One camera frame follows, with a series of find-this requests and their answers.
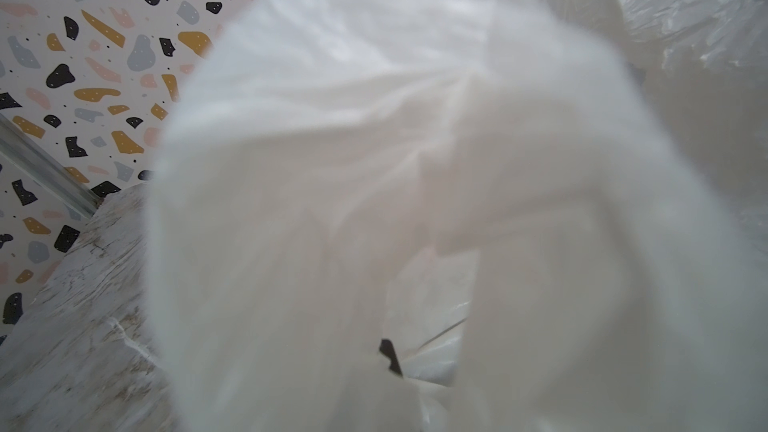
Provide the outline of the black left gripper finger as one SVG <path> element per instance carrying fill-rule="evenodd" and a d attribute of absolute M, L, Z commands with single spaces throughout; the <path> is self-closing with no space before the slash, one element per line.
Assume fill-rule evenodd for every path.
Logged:
<path fill-rule="evenodd" d="M 395 347 L 390 339 L 382 338 L 379 343 L 379 353 L 388 361 L 388 370 L 393 374 L 402 377 L 402 369 L 397 357 Z"/>

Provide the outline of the white plastic bag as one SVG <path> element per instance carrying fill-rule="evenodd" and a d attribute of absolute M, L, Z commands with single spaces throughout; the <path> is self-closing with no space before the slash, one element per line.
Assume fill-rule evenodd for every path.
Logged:
<path fill-rule="evenodd" d="M 767 427 L 767 0 L 255 0 L 145 212 L 186 431 Z"/>

